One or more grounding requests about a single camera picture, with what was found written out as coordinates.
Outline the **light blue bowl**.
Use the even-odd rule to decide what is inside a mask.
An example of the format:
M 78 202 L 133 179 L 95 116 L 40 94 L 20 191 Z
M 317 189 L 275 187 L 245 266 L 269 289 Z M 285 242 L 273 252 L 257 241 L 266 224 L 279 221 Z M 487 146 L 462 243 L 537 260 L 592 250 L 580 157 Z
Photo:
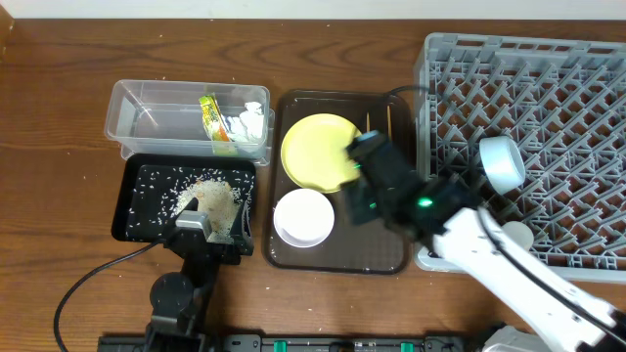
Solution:
M 504 195 L 524 183 L 524 163 L 516 143 L 510 137 L 481 139 L 479 156 L 487 179 L 497 194 Z

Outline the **white tissue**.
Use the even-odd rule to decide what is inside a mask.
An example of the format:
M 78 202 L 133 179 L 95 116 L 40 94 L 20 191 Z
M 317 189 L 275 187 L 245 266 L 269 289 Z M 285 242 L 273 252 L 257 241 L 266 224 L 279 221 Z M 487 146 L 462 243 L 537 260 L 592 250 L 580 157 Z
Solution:
M 245 110 L 238 116 L 226 116 L 229 139 L 239 143 L 258 143 L 263 135 L 265 122 L 262 108 L 258 102 L 247 102 Z

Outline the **small white cup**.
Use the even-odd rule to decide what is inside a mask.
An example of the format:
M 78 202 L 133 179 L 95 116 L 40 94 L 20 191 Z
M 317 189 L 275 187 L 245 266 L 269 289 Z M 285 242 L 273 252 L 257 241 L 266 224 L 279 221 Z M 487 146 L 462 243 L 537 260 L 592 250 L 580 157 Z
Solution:
M 532 230 L 522 222 L 511 221 L 502 226 L 504 233 L 520 247 L 528 251 L 534 242 Z

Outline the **grey dishwasher rack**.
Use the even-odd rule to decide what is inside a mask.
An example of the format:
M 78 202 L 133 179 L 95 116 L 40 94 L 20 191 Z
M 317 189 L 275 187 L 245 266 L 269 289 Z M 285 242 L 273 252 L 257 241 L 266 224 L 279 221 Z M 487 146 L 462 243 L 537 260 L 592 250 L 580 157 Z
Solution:
M 625 47 L 460 33 L 429 35 L 414 66 L 417 167 L 456 175 L 530 251 L 572 281 L 625 280 Z M 524 182 L 504 195 L 480 140 L 518 147 Z

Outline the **black plastic tray bin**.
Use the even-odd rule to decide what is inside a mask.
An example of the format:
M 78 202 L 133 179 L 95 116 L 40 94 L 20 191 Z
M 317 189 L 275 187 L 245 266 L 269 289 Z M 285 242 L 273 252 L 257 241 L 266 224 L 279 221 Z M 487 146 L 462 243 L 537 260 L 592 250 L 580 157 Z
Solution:
M 228 219 L 241 204 L 252 204 L 256 170 L 236 158 L 135 154 L 128 158 L 112 220 L 121 242 L 154 242 L 165 236 L 196 198 L 196 210 Z

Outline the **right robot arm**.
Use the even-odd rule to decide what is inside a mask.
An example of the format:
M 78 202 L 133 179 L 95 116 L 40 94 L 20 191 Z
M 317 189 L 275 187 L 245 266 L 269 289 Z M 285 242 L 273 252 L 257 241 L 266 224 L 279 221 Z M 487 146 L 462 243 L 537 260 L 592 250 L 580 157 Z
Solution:
M 390 231 L 471 275 L 517 313 L 553 351 L 622 351 L 625 314 L 563 279 L 515 243 L 454 179 L 422 180 L 384 136 L 346 149 Z

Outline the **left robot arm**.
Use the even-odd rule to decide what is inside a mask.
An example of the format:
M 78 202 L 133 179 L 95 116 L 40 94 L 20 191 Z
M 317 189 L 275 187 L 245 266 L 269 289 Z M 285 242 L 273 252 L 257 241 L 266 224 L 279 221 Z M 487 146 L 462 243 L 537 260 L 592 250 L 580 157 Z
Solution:
M 238 265 L 253 253 L 249 202 L 238 206 L 232 227 L 223 239 L 213 240 L 208 214 L 193 198 L 168 221 L 163 246 L 183 259 L 180 271 L 159 277 L 150 291 L 153 307 L 147 326 L 145 351 L 220 351 L 221 338 L 206 332 L 208 303 L 219 268 Z

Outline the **yellow round plate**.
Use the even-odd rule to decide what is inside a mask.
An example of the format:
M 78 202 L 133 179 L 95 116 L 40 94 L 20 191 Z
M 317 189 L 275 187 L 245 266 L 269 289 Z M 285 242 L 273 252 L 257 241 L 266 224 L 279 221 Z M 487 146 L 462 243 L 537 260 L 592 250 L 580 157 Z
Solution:
M 348 119 L 316 113 L 296 122 L 281 144 L 281 163 L 300 188 L 323 194 L 338 192 L 341 185 L 359 178 L 360 172 L 347 146 L 361 135 Z

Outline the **green orange snack wrapper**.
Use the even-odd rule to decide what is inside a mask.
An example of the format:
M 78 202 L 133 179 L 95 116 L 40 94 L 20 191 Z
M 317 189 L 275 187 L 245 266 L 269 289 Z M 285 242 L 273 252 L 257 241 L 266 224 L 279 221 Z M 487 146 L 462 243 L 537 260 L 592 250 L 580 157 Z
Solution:
M 221 114 L 220 107 L 214 95 L 204 95 L 199 98 L 201 105 L 201 121 L 207 137 L 211 141 L 230 142 L 227 128 Z

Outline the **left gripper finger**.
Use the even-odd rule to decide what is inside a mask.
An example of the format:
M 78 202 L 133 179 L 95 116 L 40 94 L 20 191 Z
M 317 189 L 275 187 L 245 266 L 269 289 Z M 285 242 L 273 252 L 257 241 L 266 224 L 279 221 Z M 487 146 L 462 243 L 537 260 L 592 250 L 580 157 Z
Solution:
M 249 204 L 244 201 L 239 209 L 236 219 L 231 227 L 230 232 L 234 246 L 239 249 L 242 255 L 253 254 L 253 239 L 249 225 Z
M 198 230 L 200 228 L 198 206 L 199 200 L 192 198 L 172 220 L 166 222 L 163 238 L 169 240 L 181 231 Z

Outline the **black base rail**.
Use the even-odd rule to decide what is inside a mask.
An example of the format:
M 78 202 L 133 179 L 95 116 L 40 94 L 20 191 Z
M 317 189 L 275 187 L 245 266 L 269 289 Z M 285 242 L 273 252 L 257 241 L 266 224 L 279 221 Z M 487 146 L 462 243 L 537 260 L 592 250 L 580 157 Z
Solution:
M 261 337 L 255 334 L 231 334 L 217 342 L 181 338 L 166 342 L 157 337 L 151 345 L 140 336 L 103 336 L 98 352 L 140 351 L 223 351 L 223 352 L 453 352 L 465 351 L 460 337 L 424 338 L 332 338 L 332 337 Z

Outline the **clear plastic waste bin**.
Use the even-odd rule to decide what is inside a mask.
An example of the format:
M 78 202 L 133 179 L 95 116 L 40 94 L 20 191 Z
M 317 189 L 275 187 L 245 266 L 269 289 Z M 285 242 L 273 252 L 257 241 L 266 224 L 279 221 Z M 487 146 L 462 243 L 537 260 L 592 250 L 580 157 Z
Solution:
M 247 102 L 260 103 L 265 117 L 261 140 L 211 141 L 202 126 L 199 102 L 201 96 L 210 94 L 225 119 L 238 116 Z M 112 88 L 105 135 L 122 145 L 124 159 L 133 154 L 223 156 L 266 166 L 271 159 L 274 117 L 269 90 L 263 86 L 122 79 Z

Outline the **white bowl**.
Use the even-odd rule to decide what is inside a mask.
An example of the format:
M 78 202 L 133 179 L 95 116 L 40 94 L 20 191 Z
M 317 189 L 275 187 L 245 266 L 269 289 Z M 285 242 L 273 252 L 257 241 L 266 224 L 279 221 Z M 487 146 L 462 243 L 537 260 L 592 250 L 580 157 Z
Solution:
M 293 190 L 284 195 L 274 209 L 274 230 L 293 247 L 309 248 L 322 243 L 331 234 L 334 224 L 331 202 L 314 190 Z

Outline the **pile of rice waste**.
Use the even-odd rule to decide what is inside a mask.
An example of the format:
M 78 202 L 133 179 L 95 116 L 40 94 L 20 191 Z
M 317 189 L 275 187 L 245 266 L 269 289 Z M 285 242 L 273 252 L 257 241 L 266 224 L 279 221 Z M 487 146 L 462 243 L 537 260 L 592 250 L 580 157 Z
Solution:
M 128 209 L 124 235 L 132 242 L 153 242 L 192 199 L 210 219 L 212 239 L 231 230 L 239 206 L 251 199 L 251 171 L 145 165 L 140 168 Z

